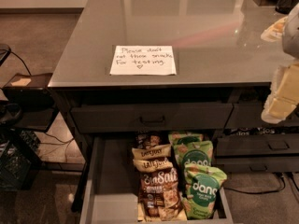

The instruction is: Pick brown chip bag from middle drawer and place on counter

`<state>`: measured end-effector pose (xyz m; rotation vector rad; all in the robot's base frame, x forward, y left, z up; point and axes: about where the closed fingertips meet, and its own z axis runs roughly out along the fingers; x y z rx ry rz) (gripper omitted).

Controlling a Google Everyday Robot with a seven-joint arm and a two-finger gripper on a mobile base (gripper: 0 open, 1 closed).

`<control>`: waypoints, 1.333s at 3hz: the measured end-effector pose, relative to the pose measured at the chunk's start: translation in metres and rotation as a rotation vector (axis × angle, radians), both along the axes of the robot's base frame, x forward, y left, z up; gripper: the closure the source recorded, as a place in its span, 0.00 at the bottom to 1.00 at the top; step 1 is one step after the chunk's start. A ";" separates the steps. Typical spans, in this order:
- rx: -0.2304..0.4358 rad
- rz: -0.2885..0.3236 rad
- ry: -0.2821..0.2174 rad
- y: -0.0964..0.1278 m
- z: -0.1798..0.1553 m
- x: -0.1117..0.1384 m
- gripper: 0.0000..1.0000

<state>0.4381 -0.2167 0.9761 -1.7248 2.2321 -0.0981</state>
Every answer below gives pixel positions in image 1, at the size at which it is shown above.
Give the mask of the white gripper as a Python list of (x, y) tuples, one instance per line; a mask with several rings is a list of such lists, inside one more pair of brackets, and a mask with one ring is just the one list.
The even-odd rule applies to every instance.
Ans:
[(261, 119), (278, 124), (299, 105), (299, 63), (288, 67), (280, 66), (273, 75), (270, 91)]

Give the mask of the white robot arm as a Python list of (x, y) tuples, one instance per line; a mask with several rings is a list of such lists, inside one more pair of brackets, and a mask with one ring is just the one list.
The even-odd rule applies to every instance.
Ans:
[(278, 124), (299, 105), (299, 5), (288, 16), (276, 21), (261, 34), (268, 42), (281, 41), (285, 53), (294, 58), (287, 67), (280, 66), (274, 73), (261, 119)]

